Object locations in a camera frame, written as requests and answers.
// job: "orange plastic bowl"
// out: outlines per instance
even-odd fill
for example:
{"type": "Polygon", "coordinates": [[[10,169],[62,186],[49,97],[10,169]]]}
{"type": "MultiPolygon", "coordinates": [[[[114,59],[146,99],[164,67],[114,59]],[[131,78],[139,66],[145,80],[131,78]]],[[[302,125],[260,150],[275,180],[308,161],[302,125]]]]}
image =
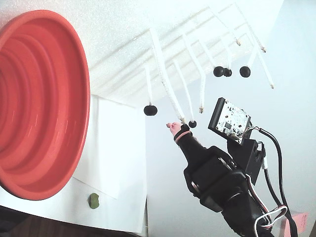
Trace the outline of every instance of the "orange plastic bowl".
{"type": "Polygon", "coordinates": [[[90,104],[78,35],[61,15],[24,13],[0,31],[0,184],[41,200],[58,193],[80,159],[90,104]]]}

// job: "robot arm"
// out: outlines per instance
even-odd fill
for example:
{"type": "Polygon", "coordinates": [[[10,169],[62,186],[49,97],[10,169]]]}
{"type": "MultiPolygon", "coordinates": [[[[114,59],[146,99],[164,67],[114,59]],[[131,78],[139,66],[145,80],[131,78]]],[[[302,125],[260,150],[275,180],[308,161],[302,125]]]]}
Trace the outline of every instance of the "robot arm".
{"type": "Polygon", "coordinates": [[[221,212],[240,236],[273,237],[271,228],[262,227],[269,224],[268,218],[260,218],[265,214],[262,205],[249,194],[249,180],[255,184],[265,157],[264,147],[258,150],[258,143],[250,139],[250,117],[219,99],[209,128],[228,140],[231,156],[215,146],[203,147],[186,124],[169,123],[167,127],[187,159],[186,183],[200,203],[221,212]]]}

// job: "green object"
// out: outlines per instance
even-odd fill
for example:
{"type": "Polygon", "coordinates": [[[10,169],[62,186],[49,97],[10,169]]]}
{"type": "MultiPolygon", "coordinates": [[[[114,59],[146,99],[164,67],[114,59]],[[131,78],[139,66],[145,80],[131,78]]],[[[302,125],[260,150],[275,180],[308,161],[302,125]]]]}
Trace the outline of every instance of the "green object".
{"type": "Polygon", "coordinates": [[[96,209],[99,207],[99,195],[92,193],[89,196],[88,203],[91,209],[96,209]]]}

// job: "hanging string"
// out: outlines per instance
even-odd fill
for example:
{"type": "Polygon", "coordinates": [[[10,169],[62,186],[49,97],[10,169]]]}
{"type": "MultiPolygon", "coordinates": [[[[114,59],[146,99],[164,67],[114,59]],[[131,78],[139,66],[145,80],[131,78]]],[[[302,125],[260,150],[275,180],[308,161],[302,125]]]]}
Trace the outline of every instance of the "hanging string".
{"type": "Polygon", "coordinates": [[[162,49],[161,49],[161,45],[159,42],[159,38],[158,35],[156,33],[156,31],[153,28],[150,28],[150,34],[152,37],[152,41],[153,41],[153,51],[155,54],[155,58],[156,58],[156,63],[157,63],[157,67],[158,67],[158,71],[161,77],[161,81],[162,84],[164,86],[164,89],[170,99],[171,105],[175,111],[175,113],[177,114],[178,119],[182,122],[182,123],[186,123],[185,122],[185,117],[184,117],[184,113],[180,107],[180,104],[177,100],[177,97],[174,94],[174,91],[172,89],[171,83],[169,81],[169,77],[166,71],[166,67],[164,64],[164,58],[163,58],[163,53],[162,53],[162,49]]]}
{"type": "Polygon", "coordinates": [[[202,42],[200,39],[198,40],[198,42],[200,43],[200,45],[202,46],[206,56],[208,57],[210,63],[212,64],[213,69],[216,67],[216,62],[211,54],[211,52],[208,50],[208,48],[206,47],[205,43],[202,42]]]}
{"type": "Polygon", "coordinates": [[[193,49],[191,47],[191,44],[189,43],[189,40],[187,38],[187,36],[185,34],[182,34],[182,39],[184,41],[184,44],[189,52],[189,55],[192,59],[192,61],[194,62],[194,64],[197,67],[197,70],[200,74],[201,77],[201,87],[200,87],[200,107],[199,107],[199,112],[202,114],[204,111],[204,100],[205,100],[205,82],[206,82],[206,75],[205,72],[202,68],[202,66],[200,65],[200,63],[198,62],[197,57],[195,56],[193,49]]]}
{"type": "Polygon", "coordinates": [[[153,91],[152,91],[152,83],[150,78],[150,71],[147,64],[144,66],[145,72],[146,72],[146,80],[147,80],[147,91],[148,91],[148,97],[149,97],[149,105],[153,104],[153,91]]]}
{"type": "Polygon", "coordinates": [[[268,79],[268,81],[269,81],[269,85],[270,85],[270,87],[271,87],[272,89],[274,89],[275,84],[274,84],[274,82],[273,82],[273,80],[272,80],[271,74],[270,74],[270,72],[269,72],[269,70],[268,70],[268,67],[267,67],[267,65],[266,65],[266,63],[265,63],[265,60],[263,59],[263,57],[262,57],[262,55],[261,55],[261,52],[260,52],[260,50],[259,50],[260,45],[256,42],[255,37],[254,37],[254,35],[251,33],[251,31],[250,31],[250,33],[248,32],[247,35],[248,35],[250,41],[252,41],[252,44],[253,44],[253,50],[252,50],[251,56],[250,56],[249,61],[248,61],[248,66],[249,66],[249,64],[250,64],[249,67],[252,66],[252,64],[253,64],[253,62],[254,62],[254,60],[255,60],[256,55],[258,55],[258,58],[259,58],[259,60],[260,60],[260,63],[261,63],[261,65],[262,65],[263,70],[265,71],[265,74],[266,74],[267,79],[268,79]]]}
{"type": "Polygon", "coordinates": [[[195,120],[194,120],[194,114],[193,114],[193,108],[192,108],[192,101],[191,101],[191,97],[190,97],[189,90],[188,90],[188,87],[187,87],[187,83],[186,83],[186,81],[185,81],[185,79],[183,77],[183,74],[181,72],[181,69],[180,69],[180,66],[179,66],[177,60],[175,60],[175,59],[173,60],[173,65],[174,65],[174,67],[177,70],[177,73],[178,73],[178,75],[179,75],[179,77],[180,77],[180,79],[182,81],[182,84],[184,86],[184,90],[185,90],[186,95],[187,95],[187,100],[188,100],[188,103],[189,103],[190,113],[191,113],[190,121],[194,122],[195,120]]]}
{"type": "Polygon", "coordinates": [[[212,14],[222,23],[222,25],[230,32],[232,37],[234,38],[235,42],[240,46],[240,41],[237,39],[236,32],[232,27],[229,27],[222,17],[218,14],[218,12],[213,11],[211,5],[208,5],[209,9],[211,10],[212,14]]]}
{"type": "Polygon", "coordinates": [[[229,49],[228,45],[224,42],[223,38],[221,38],[221,42],[227,52],[227,59],[228,59],[228,69],[231,69],[232,67],[232,52],[229,49]]]}
{"type": "Polygon", "coordinates": [[[237,2],[235,2],[235,6],[237,8],[237,10],[240,12],[240,14],[242,15],[244,21],[246,22],[249,30],[251,31],[251,34],[253,35],[253,37],[256,39],[258,45],[260,46],[261,50],[265,53],[267,52],[265,47],[263,47],[263,45],[261,44],[260,40],[258,39],[257,35],[255,34],[255,32],[253,31],[251,25],[249,24],[247,18],[245,17],[244,13],[242,12],[242,10],[240,9],[240,7],[238,6],[237,2]]]}
{"type": "Polygon", "coordinates": [[[254,46],[253,49],[252,49],[250,58],[249,58],[249,60],[248,60],[248,62],[247,62],[247,64],[246,64],[247,67],[249,67],[249,68],[252,67],[252,64],[253,64],[253,62],[255,61],[256,56],[257,56],[257,47],[254,46]]]}
{"type": "Polygon", "coordinates": [[[261,63],[261,65],[262,65],[263,69],[265,70],[266,76],[267,76],[267,78],[268,78],[270,87],[271,87],[272,89],[274,89],[275,84],[274,84],[273,81],[272,81],[272,77],[271,77],[271,75],[270,75],[270,72],[269,72],[269,70],[268,70],[268,67],[267,67],[267,65],[266,65],[266,63],[265,63],[265,61],[264,61],[264,59],[263,59],[263,57],[262,57],[262,55],[261,55],[261,53],[260,53],[258,47],[256,47],[256,49],[257,49],[257,54],[258,54],[260,63],[261,63]]]}

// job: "black ball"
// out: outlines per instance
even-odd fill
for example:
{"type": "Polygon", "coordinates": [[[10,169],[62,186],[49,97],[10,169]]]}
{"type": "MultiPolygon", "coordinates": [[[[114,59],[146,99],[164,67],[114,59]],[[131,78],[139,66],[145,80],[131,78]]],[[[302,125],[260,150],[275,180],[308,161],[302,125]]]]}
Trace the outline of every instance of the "black ball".
{"type": "Polygon", "coordinates": [[[230,77],[232,75],[232,70],[228,68],[224,68],[224,70],[225,70],[224,76],[230,77]]]}
{"type": "Polygon", "coordinates": [[[217,66],[216,68],[214,68],[213,70],[213,74],[214,76],[216,76],[217,78],[221,77],[222,75],[224,75],[225,73],[225,69],[221,66],[217,66]]]}
{"type": "Polygon", "coordinates": [[[250,68],[248,68],[247,66],[241,67],[239,72],[243,78],[248,78],[250,76],[250,68]]]}
{"type": "Polygon", "coordinates": [[[156,106],[154,105],[147,105],[145,106],[144,108],[144,113],[147,115],[147,116],[154,116],[156,115],[158,112],[158,109],[156,106]]]}
{"type": "Polygon", "coordinates": [[[189,122],[189,126],[191,127],[191,128],[195,128],[196,126],[197,126],[197,122],[196,121],[190,121],[189,122]]]}

